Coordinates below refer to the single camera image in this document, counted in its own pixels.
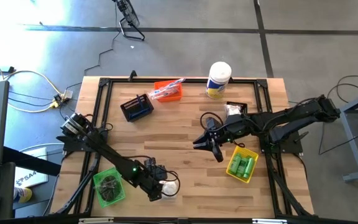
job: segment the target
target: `black wire basket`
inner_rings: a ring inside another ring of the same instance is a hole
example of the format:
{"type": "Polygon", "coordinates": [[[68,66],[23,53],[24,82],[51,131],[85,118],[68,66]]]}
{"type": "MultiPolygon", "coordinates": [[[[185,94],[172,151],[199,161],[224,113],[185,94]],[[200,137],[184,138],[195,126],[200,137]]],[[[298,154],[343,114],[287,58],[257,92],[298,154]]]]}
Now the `black wire basket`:
{"type": "Polygon", "coordinates": [[[227,105],[233,105],[233,106],[240,106],[240,112],[246,114],[248,110],[248,105],[246,103],[238,103],[238,102],[231,102],[228,101],[226,103],[227,105]]]}
{"type": "Polygon", "coordinates": [[[134,122],[153,112],[154,107],[146,94],[121,105],[122,112],[128,122],[134,122]]]}

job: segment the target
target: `green battery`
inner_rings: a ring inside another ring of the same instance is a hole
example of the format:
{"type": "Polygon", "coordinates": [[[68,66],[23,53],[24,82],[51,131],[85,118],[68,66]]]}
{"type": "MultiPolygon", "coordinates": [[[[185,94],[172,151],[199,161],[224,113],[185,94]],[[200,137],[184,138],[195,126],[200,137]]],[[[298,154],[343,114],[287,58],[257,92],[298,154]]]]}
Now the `green battery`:
{"type": "Polygon", "coordinates": [[[237,168],[236,176],[241,177],[244,175],[244,171],[246,169],[247,163],[243,160],[241,160],[239,167],[237,168]]]}
{"type": "Polygon", "coordinates": [[[235,174],[237,172],[237,168],[239,167],[240,162],[241,162],[241,156],[236,154],[233,158],[233,161],[230,164],[229,171],[235,174]]]}
{"type": "Polygon", "coordinates": [[[245,164],[246,167],[247,167],[247,164],[248,164],[248,160],[249,160],[249,158],[241,158],[241,161],[246,162],[246,164],[245,164]]]}
{"type": "Polygon", "coordinates": [[[247,166],[246,166],[246,169],[244,171],[244,178],[249,178],[249,176],[251,175],[251,171],[252,171],[252,168],[254,166],[254,158],[249,158],[248,159],[248,163],[247,163],[247,166]]]}

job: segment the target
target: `orange basket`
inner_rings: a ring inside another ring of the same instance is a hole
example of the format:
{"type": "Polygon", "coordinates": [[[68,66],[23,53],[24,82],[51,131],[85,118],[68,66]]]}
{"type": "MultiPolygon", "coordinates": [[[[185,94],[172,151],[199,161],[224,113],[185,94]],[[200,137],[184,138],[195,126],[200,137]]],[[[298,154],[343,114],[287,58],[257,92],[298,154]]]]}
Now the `orange basket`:
{"type": "MultiPolygon", "coordinates": [[[[164,87],[166,85],[168,85],[169,83],[173,83],[176,80],[169,80],[169,81],[162,81],[162,82],[155,82],[154,83],[154,90],[158,90],[161,87],[164,87]]],[[[175,101],[175,100],[180,100],[180,98],[182,97],[182,92],[181,92],[181,83],[179,83],[179,92],[174,93],[172,95],[157,99],[158,102],[169,102],[169,101],[175,101]]]]}
{"type": "Polygon", "coordinates": [[[252,152],[251,150],[249,149],[246,149],[246,148],[243,148],[243,147],[239,147],[239,146],[236,146],[236,149],[234,150],[234,153],[233,155],[231,156],[231,159],[230,159],[230,162],[229,162],[229,165],[227,166],[227,169],[226,169],[226,173],[229,174],[230,176],[238,179],[238,180],[241,180],[243,181],[244,183],[249,183],[249,181],[251,180],[251,177],[252,177],[252,174],[254,173],[254,169],[255,169],[255,166],[256,166],[256,162],[258,161],[258,157],[259,155],[256,153],[256,152],[252,152]],[[252,167],[252,170],[251,170],[251,173],[249,174],[249,177],[248,178],[243,178],[243,177],[237,177],[236,175],[233,175],[230,173],[230,165],[231,163],[233,162],[233,159],[234,159],[234,156],[236,156],[236,154],[240,154],[241,157],[243,158],[246,158],[248,156],[252,157],[255,162],[254,162],[254,166],[252,167]]]}

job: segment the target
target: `table leg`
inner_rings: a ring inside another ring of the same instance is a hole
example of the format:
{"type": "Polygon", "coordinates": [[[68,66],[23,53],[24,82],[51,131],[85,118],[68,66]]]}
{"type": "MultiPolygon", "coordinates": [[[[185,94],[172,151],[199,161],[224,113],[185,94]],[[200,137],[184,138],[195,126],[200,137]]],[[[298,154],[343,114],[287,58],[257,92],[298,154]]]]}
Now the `table leg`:
{"type": "Polygon", "coordinates": [[[24,154],[9,147],[4,147],[2,162],[14,162],[16,166],[34,170],[43,174],[57,176],[61,165],[24,154]]]}

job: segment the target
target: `orange container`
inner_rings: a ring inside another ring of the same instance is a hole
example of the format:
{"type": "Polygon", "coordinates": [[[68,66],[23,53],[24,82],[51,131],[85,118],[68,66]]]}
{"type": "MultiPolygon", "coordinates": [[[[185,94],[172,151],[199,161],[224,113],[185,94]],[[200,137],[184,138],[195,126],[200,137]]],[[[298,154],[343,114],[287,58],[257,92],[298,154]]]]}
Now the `orange container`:
{"type": "MultiPolygon", "coordinates": [[[[155,82],[154,83],[154,90],[158,90],[161,87],[164,87],[166,85],[168,85],[169,83],[173,83],[176,80],[169,80],[169,81],[162,81],[162,82],[155,82]]],[[[182,97],[182,92],[181,92],[181,83],[179,83],[179,92],[174,93],[172,95],[157,99],[158,102],[169,102],[169,101],[175,101],[175,100],[180,100],[180,98],[182,97]]]]}

